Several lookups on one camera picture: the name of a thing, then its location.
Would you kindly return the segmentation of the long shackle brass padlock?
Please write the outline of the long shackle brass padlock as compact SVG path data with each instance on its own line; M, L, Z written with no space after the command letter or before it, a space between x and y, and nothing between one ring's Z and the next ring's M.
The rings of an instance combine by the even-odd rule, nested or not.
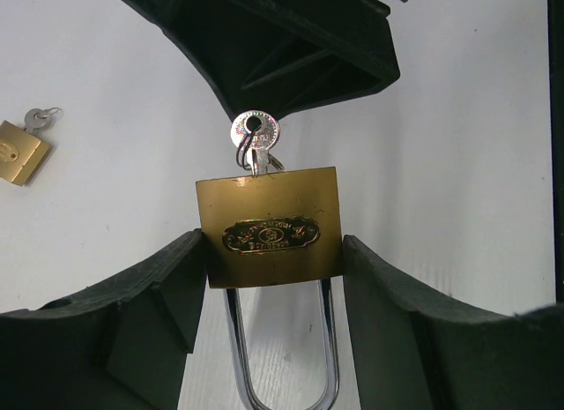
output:
M196 183L202 233L211 255L211 288L224 292L234 374L242 404L263 409L251 380L239 289L306 281L319 294L325 386L314 409L333 407L339 391L331 281L344 272L338 178L334 167Z

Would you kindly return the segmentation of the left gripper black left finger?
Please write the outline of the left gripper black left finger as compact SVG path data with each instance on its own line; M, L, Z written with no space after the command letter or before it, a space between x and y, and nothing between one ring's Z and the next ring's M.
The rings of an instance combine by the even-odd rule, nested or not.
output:
M188 232L132 267L1 316L4 409L175 409L205 290Z

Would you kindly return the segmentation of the small brass padlock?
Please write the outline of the small brass padlock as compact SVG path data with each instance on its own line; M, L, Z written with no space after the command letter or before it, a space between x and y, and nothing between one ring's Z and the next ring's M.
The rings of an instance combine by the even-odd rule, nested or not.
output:
M49 143L27 133L18 126L1 123L1 178L23 186L47 156Z

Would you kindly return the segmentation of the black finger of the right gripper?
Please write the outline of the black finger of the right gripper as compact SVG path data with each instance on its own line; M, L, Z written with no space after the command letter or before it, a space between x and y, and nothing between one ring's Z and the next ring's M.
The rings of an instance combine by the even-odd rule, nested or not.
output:
M188 58L230 118L381 92L400 70L378 0L122 0Z

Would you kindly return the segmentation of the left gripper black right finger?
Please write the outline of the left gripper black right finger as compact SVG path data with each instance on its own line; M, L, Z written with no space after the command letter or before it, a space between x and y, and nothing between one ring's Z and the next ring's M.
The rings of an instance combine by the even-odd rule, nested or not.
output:
M345 306L364 409L560 409L563 308L504 316L343 242Z

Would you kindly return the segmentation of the silver key bunch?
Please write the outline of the silver key bunch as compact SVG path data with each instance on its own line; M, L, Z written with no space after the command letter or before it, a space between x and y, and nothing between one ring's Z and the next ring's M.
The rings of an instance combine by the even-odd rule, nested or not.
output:
M37 130L48 129L62 112L63 110L59 107L32 108L24 116L23 130L32 134Z

